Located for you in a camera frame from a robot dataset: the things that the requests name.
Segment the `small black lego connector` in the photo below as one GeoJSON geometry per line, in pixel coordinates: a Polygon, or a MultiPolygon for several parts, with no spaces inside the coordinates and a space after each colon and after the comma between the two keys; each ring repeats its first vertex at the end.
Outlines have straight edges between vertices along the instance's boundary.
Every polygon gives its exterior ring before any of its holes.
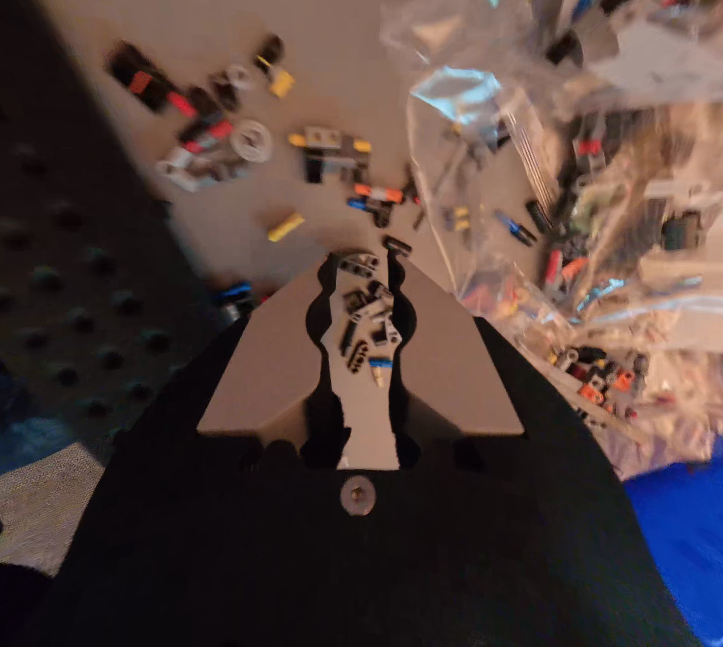
{"type": "Polygon", "coordinates": [[[216,101],[223,110],[227,112],[237,112],[239,110],[236,87],[225,71],[212,73],[209,77],[209,83],[216,101]]]}

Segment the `pile of clear lego bags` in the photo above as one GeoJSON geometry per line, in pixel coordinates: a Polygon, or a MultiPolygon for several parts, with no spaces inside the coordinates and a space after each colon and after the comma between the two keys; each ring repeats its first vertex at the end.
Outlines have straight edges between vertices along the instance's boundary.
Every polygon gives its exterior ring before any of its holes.
{"type": "Polygon", "coordinates": [[[380,39],[408,87],[447,284],[567,398],[622,479],[721,435],[721,0],[407,0],[380,39]],[[651,356],[628,424],[550,347],[651,356]]]}

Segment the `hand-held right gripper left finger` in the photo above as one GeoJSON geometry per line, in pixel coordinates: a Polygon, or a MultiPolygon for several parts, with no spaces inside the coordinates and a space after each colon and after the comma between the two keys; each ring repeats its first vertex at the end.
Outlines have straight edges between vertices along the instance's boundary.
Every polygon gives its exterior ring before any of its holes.
{"type": "Polygon", "coordinates": [[[201,417],[204,437],[288,441],[312,468],[339,466],[351,434],[322,338],[339,257],[327,254],[248,317],[201,417]]]}

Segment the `yellow lego axle pin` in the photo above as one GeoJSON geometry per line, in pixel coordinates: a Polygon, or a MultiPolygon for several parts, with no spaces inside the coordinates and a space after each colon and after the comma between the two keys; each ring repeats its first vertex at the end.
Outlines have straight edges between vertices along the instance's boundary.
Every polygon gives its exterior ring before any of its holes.
{"type": "Polygon", "coordinates": [[[271,243],[280,243],[304,223],[305,218],[298,212],[294,212],[267,231],[267,240],[271,243]]]}

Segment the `grey lego pulley wheel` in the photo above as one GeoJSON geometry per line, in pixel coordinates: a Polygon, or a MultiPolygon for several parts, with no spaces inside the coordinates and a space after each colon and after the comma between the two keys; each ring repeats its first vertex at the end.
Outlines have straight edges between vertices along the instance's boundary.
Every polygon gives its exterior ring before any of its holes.
{"type": "Polygon", "coordinates": [[[255,119],[241,119],[229,135],[229,145],[245,162],[263,164],[273,154],[273,136],[270,130],[255,119]]]}

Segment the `grey yellow lego connector assembly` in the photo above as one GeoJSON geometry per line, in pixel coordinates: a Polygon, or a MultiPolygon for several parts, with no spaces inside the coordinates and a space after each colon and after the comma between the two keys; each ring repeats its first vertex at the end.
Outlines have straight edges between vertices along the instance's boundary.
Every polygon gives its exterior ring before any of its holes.
{"type": "Polygon", "coordinates": [[[342,181],[369,184],[372,146],[364,138],[329,127],[307,126],[291,133],[288,143],[302,153],[304,180],[321,185],[327,174],[339,174],[342,181]]]}

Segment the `orange grey lego pin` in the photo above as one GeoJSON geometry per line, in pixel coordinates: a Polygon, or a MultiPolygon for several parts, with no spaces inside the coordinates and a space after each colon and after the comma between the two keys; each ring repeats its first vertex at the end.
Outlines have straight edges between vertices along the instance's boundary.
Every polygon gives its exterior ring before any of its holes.
{"type": "Polygon", "coordinates": [[[354,184],[354,192],[360,197],[365,197],[379,202],[391,202],[393,204],[401,204],[406,198],[406,195],[402,190],[375,185],[366,185],[362,183],[354,184]]]}

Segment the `blue plastic bin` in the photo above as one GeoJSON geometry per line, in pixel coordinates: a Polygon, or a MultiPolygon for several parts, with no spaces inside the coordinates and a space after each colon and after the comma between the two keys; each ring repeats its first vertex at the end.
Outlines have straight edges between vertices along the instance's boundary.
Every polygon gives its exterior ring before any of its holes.
{"type": "Polygon", "coordinates": [[[708,462],[669,465],[624,483],[662,579],[692,632],[722,645],[721,437],[708,462]]]}

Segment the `black perforated pad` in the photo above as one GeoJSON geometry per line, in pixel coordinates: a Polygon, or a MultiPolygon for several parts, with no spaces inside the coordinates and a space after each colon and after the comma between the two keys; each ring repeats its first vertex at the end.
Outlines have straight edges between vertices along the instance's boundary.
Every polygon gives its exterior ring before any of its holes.
{"type": "Polygon", "coordinates": [[[2,465],[200,440],[239,338],[39,0],[1,0],[2,465]]]}

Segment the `orange blue black connector cluster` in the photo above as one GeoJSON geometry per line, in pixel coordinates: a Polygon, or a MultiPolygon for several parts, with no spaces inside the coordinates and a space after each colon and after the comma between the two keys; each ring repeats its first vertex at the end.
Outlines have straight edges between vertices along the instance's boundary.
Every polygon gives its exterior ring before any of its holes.
{"type": "Polygon", "coordinates": [[[391,201],[376,200],[368,196],[348,198],[346,204],[350,208],[369,214],[373,225],[378,229],[387,229],[389,227],[395,205],[391,201]]]}

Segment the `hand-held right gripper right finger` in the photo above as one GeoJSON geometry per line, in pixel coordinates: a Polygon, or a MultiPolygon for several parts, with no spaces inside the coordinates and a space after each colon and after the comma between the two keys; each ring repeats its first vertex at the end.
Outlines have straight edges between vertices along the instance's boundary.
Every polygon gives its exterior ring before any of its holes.
{"type": "Polygon", "coordinates": [[[513,401],[474,317],[403,255],[387,254],[392,324],[401,336],[393,355],[389,416],[401,469],[413,468],[433,444],[525,435],[513,401]]]}

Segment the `black yellow lego connector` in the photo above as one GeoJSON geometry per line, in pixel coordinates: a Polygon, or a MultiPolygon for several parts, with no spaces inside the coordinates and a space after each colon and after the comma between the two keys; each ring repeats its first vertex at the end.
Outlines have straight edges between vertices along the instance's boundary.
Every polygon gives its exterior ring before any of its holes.
{"type": "Polygon", "coordinates": [[[284,68],[285,44],[275,34],[268,35],[252,56],[252,63],[262,73],[268,91],[284,99],[294,88],[295,78],[284,68]]]}

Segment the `loose small lego pieces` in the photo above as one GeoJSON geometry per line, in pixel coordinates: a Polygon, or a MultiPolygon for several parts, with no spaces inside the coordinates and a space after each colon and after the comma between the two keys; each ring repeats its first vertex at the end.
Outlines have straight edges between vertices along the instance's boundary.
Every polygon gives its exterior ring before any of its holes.
{"type": "Polygon", "coordinates": [[[399,292],[393,290],[395,267],[398,260],[411,255],[412,248],[397,237],[386,235],[382,239],[385,255],[392,270],[383,279],[380,273],[382,258],[375,276],[363,280],[337,268],[337,255],[344,251],[363,251],[360,249],[343,250],[333,255],[336,275],[341,279],[341,306],[345,318],[339,341],[339,355],[350,374],[357,375],[368,368],[370,376],[378,389],[387,389],[393,382],[393,369],[396,353],[410,339],[415,322],[408,303],[398,298],[399,292]]]}

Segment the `black lego panel red stripe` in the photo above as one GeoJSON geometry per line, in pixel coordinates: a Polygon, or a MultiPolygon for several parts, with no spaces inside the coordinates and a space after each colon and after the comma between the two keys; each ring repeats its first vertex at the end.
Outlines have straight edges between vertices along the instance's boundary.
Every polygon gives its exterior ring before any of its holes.
{"type": "Polygon", "coordinates": [[[105,70],[155,115],[173,107],[186,118],[197,116],[197,110],[167,74],[134,45],[120,42],[108,55],[105,70]]]}

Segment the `blue lego axle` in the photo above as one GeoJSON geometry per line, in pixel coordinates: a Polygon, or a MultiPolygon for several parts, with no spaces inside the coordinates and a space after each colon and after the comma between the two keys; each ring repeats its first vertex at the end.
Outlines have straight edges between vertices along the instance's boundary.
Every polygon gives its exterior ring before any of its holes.
{"type": "Polygon", "coordinates": [[[211,293],[211,298],[214,304],[220,308],[227,306],[246,307],[249,303],[251,308],[254,306],[252,284],[247,280],[237,281],[220,290],[214,290],[211,293]]]}

